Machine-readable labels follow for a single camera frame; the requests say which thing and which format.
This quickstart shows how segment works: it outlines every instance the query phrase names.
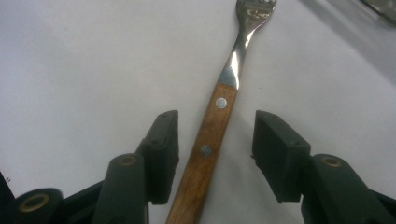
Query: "wooden-handled fork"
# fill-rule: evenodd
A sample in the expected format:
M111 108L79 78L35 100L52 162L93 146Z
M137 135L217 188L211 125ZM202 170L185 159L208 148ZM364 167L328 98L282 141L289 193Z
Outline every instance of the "wooden-handled fork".
M238 37L213 90L166 220L167 224L191 224L199 221L239 89L248 43L254 31L268 21L275 4L276 0L238 0L236 3L236 15L239 20Z

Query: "wooden handle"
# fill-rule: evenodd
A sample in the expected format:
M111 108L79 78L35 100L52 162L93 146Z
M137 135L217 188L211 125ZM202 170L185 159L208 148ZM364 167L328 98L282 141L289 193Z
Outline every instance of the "wooden handle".
M213 90L166 224L198 223L236 93L223 84Z

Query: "white tablecloth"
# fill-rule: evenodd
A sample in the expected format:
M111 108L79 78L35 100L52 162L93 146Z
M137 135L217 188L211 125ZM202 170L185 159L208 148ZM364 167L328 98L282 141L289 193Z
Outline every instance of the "white tablecloth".
M233 42L235 1L2 1L0 171L15 196L70 196L134 152L156 116L179 112L180 163ZM250 158L255 111L396 198L396 28L358 0L278 0L253 36L201 223L303 223Z

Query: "fork neck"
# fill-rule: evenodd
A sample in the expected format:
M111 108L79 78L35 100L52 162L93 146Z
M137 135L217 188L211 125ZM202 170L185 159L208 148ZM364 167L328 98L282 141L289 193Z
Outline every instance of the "fork neck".
M221 71L218 83L239 89L239 79L242 74L248 43L253 33L254 31L248 32L244 27L239 29L238 37L233 44L233 50Z

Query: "fork head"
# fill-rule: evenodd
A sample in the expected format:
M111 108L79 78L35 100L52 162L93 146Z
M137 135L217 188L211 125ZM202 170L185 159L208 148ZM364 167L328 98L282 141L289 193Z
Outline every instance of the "fork head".
M254 31L270 18L276 0L238 0L236 15L243 28Z

